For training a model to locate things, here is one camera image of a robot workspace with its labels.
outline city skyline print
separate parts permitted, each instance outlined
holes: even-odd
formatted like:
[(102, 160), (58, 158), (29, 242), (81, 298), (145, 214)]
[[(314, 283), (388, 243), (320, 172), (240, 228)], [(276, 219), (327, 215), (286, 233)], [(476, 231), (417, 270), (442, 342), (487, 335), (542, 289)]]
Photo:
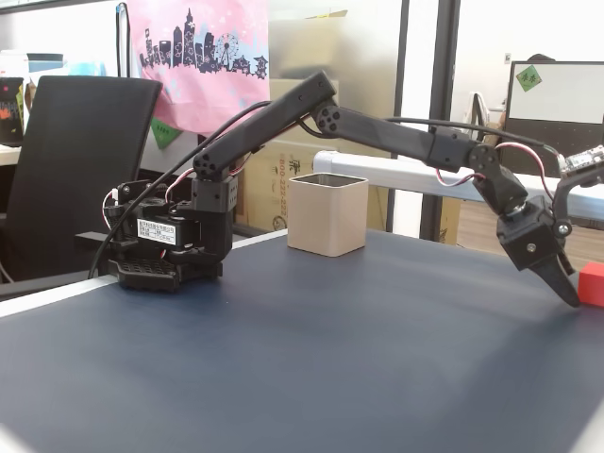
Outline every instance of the city skyline print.
[(219, 72), (238, 73), (265, 79), (268, 76), (268, 59), (260, 55), (249, 55), (250, 46), (240, 45), (237, 31), (215, 36), (211, 31), (202, 30), (195, 35), (195, 23), (189, 8), (185, 21), (172, 32), (171, 41), (155, 42), (151, 29), (144, 31), (146, 54), (140, 53), (143, 68), (163, 67), (174, 69), (187, 67), (202, 74)]

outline office chair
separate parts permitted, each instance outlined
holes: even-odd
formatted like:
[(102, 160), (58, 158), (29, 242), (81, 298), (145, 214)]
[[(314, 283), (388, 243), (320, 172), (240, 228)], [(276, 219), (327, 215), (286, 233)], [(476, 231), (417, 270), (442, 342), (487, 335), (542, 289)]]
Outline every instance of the office chair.
[(0, 220), (0, 262), (17, 281), (0, 285), (0, 300), (85, 278), (92, 255), (74, 236), (107, 230), (103, 198), (136, 179), (160, 90), (136, 78), (40, 79)]

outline pink bag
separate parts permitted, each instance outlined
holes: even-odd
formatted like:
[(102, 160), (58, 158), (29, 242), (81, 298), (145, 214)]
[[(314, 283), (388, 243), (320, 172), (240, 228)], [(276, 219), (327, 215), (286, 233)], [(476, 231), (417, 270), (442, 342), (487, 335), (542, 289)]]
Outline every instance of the pink bag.
[(130, 0), (143, 78), (163, 83), (155, 116), (209, 135), (269, 99), (267, 0)]

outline black pole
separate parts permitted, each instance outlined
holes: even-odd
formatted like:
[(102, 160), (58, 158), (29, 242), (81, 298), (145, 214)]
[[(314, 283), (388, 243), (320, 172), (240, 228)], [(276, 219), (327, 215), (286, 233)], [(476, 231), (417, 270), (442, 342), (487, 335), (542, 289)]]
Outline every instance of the black pole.
[[(455, 75), (457, 36), (460, 25), (461, 0), (440, 0), (434, 46), (430, 119), (449, 120)], [(443, 198), (424, 195), (419, 237), (438, 242), (441, 239)]]
[[(409, 2), (402, 0), (400, 10), (400, 33), (398, 35), (398, 63), (396, 64), (396, 85), (394, 86), (394, 116), (401, 116), (403, 109), (403, 81), (405, 80), (405, 57), (407, 56), (407, 30), (409, 24)], [(396, 154), (391, 159), (398, 159)], [(386, 231), (394, 228), (394, 189), (388, 190), (388, 208), (386, 210)]]

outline red cube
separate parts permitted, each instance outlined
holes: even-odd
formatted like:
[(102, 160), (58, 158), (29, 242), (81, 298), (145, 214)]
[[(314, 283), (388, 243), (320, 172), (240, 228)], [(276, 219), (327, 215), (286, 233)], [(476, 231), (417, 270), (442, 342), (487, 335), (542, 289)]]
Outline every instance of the red cube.
[(579, 273), (579, 299), (604, 308), (604, 264), (590, 262)]

